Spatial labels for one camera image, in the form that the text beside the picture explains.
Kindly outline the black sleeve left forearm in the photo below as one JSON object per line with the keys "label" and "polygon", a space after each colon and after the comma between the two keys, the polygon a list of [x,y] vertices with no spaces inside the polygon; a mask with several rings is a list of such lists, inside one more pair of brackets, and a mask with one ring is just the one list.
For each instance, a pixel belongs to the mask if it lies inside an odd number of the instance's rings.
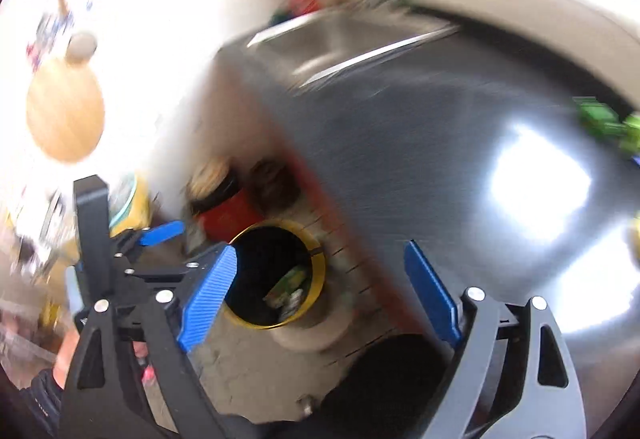
{"label": "black sleeve left forearm", "polygon": [[12,423],[21,438],[57,438],[62,410],[63,388],[53,369],[40,371],[23,389],[11,388]]}

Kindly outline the person's left hand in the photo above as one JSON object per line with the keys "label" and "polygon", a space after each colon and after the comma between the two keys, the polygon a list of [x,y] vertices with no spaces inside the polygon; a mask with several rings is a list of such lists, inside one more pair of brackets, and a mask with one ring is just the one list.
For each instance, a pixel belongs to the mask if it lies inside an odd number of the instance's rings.
{"label": "person's left hand", "polygon": [[52,367],[53,379],[58,387],[64,389],[68,372],[70,371],[70,363],[72,363],[75,349],[79,343],[79,333],[75,327],[69,329],[63,338],[60,349],[54,365]]}

